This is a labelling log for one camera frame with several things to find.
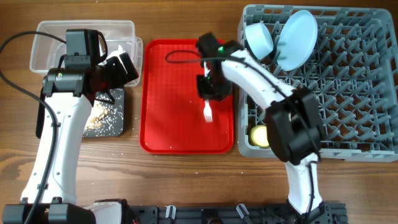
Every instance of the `fork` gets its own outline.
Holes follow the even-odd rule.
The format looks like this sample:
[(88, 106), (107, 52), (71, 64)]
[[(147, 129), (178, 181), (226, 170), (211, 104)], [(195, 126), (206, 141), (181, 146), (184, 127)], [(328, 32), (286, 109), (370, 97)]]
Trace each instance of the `fork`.
[[(207, 77), (210, 71), (206, 67), (206, 62), (203, 62), (203, 66), (205, 68), (205, 77)], [(203, 109), (203, 115), (205, 116), (207, 123), (213, 122), (213, 113), (211, 112), (209, 100), (205, 100), (205, 109)]]
[(205, 120), (207, 123), (213, 122), (213, 115), (211, 112), (209, 100), (205, 100), (205, 109), (203, 109), (203, 115), (205, 115)]

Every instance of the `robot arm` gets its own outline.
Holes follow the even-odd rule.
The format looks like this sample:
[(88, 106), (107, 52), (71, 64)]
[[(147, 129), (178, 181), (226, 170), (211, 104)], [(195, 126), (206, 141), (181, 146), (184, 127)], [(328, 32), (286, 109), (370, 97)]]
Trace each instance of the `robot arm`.
[[(104, 40), (104, 55), (100, 55), (99, 37)], [(80, 144), (96, 93), (109, 94), (109, 89), (123, 86), (138, 74), (127, 53), (120, 52), (106, 59), (108, 48), (97, 30), (67, 30), (66, 39), (67, 54), (62, 57), (65, 68), (51, 68), (43, 80), (42, 90), (58, 123), (53, 124), (48, 111), (43, 114), (43, 130), (32, 175), (20, 204), (4, 207), (3, 222), (20, 223), (29, 213), (32, 223), (131, 223), (133, 215), (125, 200), (98, 201), (86, 209), (74, 204)], [(53, 125), (58, 128), (57, 141), (53, 157), (49, 158)], [(52, 163), (47, 181), (33, 209), (48, 159), (52, 159)]]
[[(199, 95), (204, 99), (222, 100), (231, 93), (227, 88), (231, 86), (229, 82), (248, 93), (266, 111), (270, 147), (287, 169), (289, 203), (300, 216), (316, 209), (322, 203), (316, 169), (319, 160), (317, 149), (323, 133), (315, 96), (306, 89), (296, 90), (274, 77), (235, 41), (221, 45), (212, 34), (205, 34), (199, 38), (197, 48), (203, 58), (225, 58), (206, 61), (210, 78), (197, 77)], [(300, 114), (292, 111), (288, 100)], [(313, 148), (309, 137), (317, 149)]]

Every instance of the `wooden surface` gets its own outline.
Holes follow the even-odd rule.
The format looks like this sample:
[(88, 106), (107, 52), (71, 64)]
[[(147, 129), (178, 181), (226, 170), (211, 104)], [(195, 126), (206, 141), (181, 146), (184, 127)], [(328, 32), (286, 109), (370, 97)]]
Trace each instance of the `wooden surface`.
[[(128, 19), (145, 44), (159, 38), (197, 38), (212, 30), (235, 39), (249, 3), (319, 5), (321, 1), (136, 1), (124, 3), (0, 4), (0, 42), (44, 20)], [(388, 8), (398, 24), (396, 1), (329, 1), (329, 6)], [(41, 80), (29, 70), (33, 36), (10, 43), (0, 68), (18, 85), (39, 94)], [(39, 140), (38, 104), (0, 80), (0, 211), (18, 203), (31, 174)], [(283, 163), (250, 159), (235, 146), (219, 156), (153, 156), (139, 146), (141, 86), (127, 89), (126, 132), (119, 138), (85, 139), (77, 168), (78, 204), (126, 198), (131, 205), (235, 205), (284, 202)], [(347, 204), (350, 223), (398, 223), (398, 163), (325, 159), (318, 169), (320, 193)]]

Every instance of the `black cable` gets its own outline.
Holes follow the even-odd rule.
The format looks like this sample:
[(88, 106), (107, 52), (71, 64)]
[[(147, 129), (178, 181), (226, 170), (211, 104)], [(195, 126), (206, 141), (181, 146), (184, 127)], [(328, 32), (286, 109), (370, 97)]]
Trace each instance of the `black cable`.
[(318, 164), (318, 162), (317, 162), (317, 161), (310, 161), (310, 162), (307, 164), (308, 171), (309, 171), (309, 173), (310, 173), (310, 185), (311, 185), (311, 194), (310, 194), (311, 199), (310, 199), (310, 205), (309, 205), (309, 208), (308, 208), (307, 213), (305, 214), (305, 221), (306, 221), (308, 224), (310, 223), (310, 214), (311, 214), (313, 199), (315, 198), (315, 189), (314, 189), (314, 186), (313, 186), (312, 164)]
[(58, 62), (58, 67), (57, 67), (58, 70), (61, 69), (61, 65), (62, 65), (63, 59), (65, 59), (66, 56), (67, 56), (66, 54), (61, 55), (60, 60), (59, 60), (59, 62)]
[(291, 110), (293, 110), (293, 112), (295, 114), (297, 114), (298, 118), (300, 119), (301, 124), (303, 125), (305, 133), (307, 134), (309, 140), (311, 141), (311, 144), (312, 144), (312, 146), (314, 148), (314, 152), (317, 154), (317, 156), (319, 158), (319, 161), (320, 161), (321, 157), (320, 157), (320, 153), (319, 153), (319, 148), (315, 144), (315, 141), (313, 140), (313, 138), (311, 138), (309, 128), (308, 128), (307, 124), (305, 123), (302, 115), (300, 114), (300, 112), (298, 111), (296, 106), (289, 100), (289, 98), (286, 96), (286, 94), (283, 93), (279, 89), (279, 87), (277, 85), (275, 85), (271, 80), (269, 80), (269, 78), (266, 77), (261, 71), (259, 71), (258, 69), (254, 68), (252, 65), (246, 63), (242, 58), (237, 58), (237, 57), (208, 57), (208, 58), (198, 58), (198, 59), (191, 59), (191, 60), (169, 60), (169, 57), (171, 55), (176, 54), (176, 53), (180, 53), (180, 52), (191, 53), (191, 54), (195, 54), (195, 55), (198, 55), (199, 57), (201, 57), (200, 54), (198, 54), (197, 52), (195, 52), (193, 50), (173, 50), (173, 51), (169, 52), (165, 56), (165, 61), (168, 62), (168, 63), (195, 63), (195, 62), (202, 62), (202, 61), (207, 61), (207, 60), (230, 60), (230, 61), (233, 61), (233, 62), (241, 63), (241, 64), (253, 69), (258, 74), (260, 74), (263, 78), (266, 79), (266, 81), (271, 85), (271, 87), (273, 87), (275, 89), (275, 91), (277, 91), (281, 96), (283, 96), (285, 98), (286, 103), (289, 106), (289, 108)]
[(193, 50), (172, 50), (169, 53), (167, 53), (167, 55), (165, 56), (166, 62), (168, 62), (168, 63), (187, 63), (186, 60), (182, 60), (182, 61), (173, 61), (173, 60), (171, 60), (170, 61), (169, 57), (171, 55), (173, 55), (173, 54), (176, 54), (176, 53), (190, 53), (190, 54), (194, 54), (194, 55), (196, 55), (196, 56), (201, 58), (201, 55), (198, 52), (193, 51)]
[[(23, 36), (23, 35), (27, 35), (27, 34), (39, 34), (39, 35), (44, 35), (47, 37), (51, 37), (54, 38), (55, 40), (58, 40), (64, 44), (66, 44), (66, 42), (54, 35), (51, 34), (46, 34), (43, 32), (37, 32), (37, 31), (27, 31), (27, 32), (21, 32), (19, 34), (13, 35), (12, 37), (8, 38), (6, 41), (4, 41), (4, 43), (1, 45), (0, 47), (0, 54), (2, 52), (2, 50), (5, 48), (5, 46), (12, 40), (14, 40), (17, 37)], [(50, 166), (52, 163), (52, 159), (53, 159), (53, 155), (54, 155), (54, 151), (55, 151), (55, 145), (57, 142), (57, 128), (58, 128), (58, 120), (57, 120), (57, 116), (55, 115), (54, 111), (51, 109), (50, 105), (48, 105), (46, 102), (42, 101), (39, 97), (35, 96), (33, 93), (19, 87), (18, 85), (14, 84), (13, 82), (11, 82), (10, 80), (8, 80), (2, 73), (2, 71), (0, 70), (0, 77), (10, 86), (12, 86), (13, 88), (25, 93), (26, 95), (32, 97), (33, 99), (37, 100), (42, 106), (45, 107), (45, 109), (47, 109), (47, 111), (50, 114), (51, 120), (52, 120), (52, 140), (51, 140), (51, 147), (50, 147), (50, 152), (49, 152), (49, 157), (47, 159), (47, 163), (45, 165), (45, 169), (44, 169), (44, 173), (43, 173), (43, 177), (42, 177), (42, 181), (40, 183), (40, 187), (37, 191), (37, 195), (36, 195), (36, 199), (33, 203), (33, 206), (31, 208), (31, 210), (29, 211), (29, 214), (24, 222), (24, 224), (28, 224), (30, 223), (30, 221), (32, 220), (32, 217), (34, 215), (34, 210), (36, 209), (37, 205), (39, 204), (40, 199), (42, 198), (42, 194), (45, 190), (45, 185), (47, 183), (47, 179), (49, 176), (49, 172), (50, 172)]]

